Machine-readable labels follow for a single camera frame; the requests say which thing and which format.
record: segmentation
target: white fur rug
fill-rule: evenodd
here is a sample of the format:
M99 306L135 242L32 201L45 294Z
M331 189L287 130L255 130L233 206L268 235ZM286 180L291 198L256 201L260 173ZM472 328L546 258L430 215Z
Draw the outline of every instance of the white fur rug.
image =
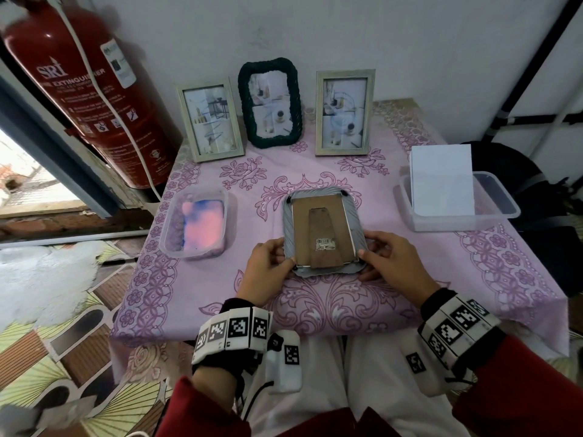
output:
M12 322L49 326L77 314L106 246L89 241L0 250L0 332Z

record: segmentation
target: pink tablecloth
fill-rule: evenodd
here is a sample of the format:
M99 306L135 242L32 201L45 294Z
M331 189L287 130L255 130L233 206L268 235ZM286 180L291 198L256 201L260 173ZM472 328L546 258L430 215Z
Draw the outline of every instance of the pink tablecloth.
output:
M417 246L427 270L443 286L474 297L499 317L520 321L551 348L568 352L567 299L510 223L480 232L414 233L402 222L392 189L411 147L442 143L416 113L399 102L375 106L371 150L365 157L314 155L314 116L293 146L194 164L184 145L111 332L120 374L128 347L194 339L222 302L234 296L252 247L282 235L281 200L293 190L337 185L350 192L363 227L392 231ZM173 194L191 184L215 184L236 203L227 249L203 261L177 260L158 248ZM304 334L358 334L417 324L419 314L396 291L362 284L354 275L290 279L271 303L276 327Z

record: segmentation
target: red sleeve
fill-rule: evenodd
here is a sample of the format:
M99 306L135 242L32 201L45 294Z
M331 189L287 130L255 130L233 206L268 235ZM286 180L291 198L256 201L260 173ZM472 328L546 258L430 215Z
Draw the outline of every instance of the red sleeve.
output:
M250 437L249 423L229 414L195 390L186 377L174 387L170 404L156 437L182 436Z
M514 337L475 371L454 417L480 437L580 435L583 391Z

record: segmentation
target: transparent plastic container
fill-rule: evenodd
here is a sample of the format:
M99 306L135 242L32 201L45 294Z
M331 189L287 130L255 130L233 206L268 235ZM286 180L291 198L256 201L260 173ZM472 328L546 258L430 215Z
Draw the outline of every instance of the transparent plastic container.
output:
M395 198L404 223L413 231L473 231L493 227L520 215L520 208L498 178L474 172L475 214L467 216L420 216L411 205L411 176L402 168Z
M222 235L218 241L207 248L184 250L184 214L182 204L185 202L198 202L204 200L220 200L223 203L223 227ZM170 200L170 208L166 214L166 220L160 237L160 250L170 257L207 259L219 256L225 249L225 231L227 227L227 208L229 206L229 194L223 188L188 186L176 193Z

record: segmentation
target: red fire extinguisher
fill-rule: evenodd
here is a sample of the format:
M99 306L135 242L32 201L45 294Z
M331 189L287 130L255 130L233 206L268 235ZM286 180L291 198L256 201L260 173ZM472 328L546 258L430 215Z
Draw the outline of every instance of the red fire extinguisher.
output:
M69 117L77 132L110 163L126 184L151 193L148 177L121 124L98 96L75 41L46 0L25 0L29 16L9 25L4 43L38 87ZM165 185L176 148L160 127L156 110L115 38L99 17L79 7L63 7L87 56L98 86L122 117L138 145L158 191Z

